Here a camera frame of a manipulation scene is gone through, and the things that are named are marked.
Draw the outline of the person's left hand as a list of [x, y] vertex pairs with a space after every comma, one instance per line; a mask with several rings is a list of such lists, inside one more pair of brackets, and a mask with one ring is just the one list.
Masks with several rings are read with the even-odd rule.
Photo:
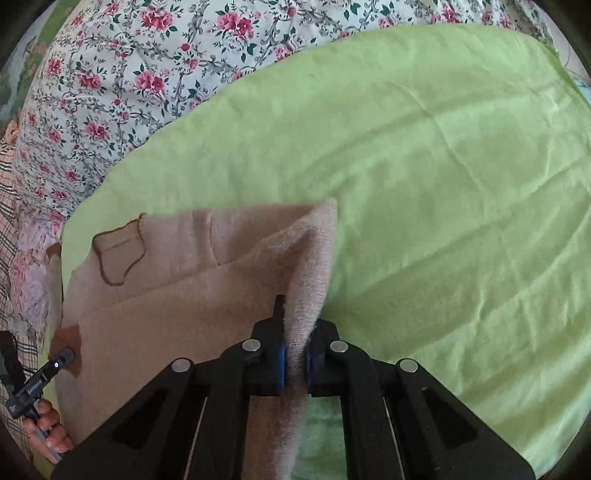
[[61, 424], [60, 414], [49, 401], [40, 399], [36, 410], [40, 418], [37, 420], [25, 418], [24, 429], [31, 445], [48, 461], [56, 463], [57, 459], [52, 453], [65, 454], [74, 448], [74, 442]]

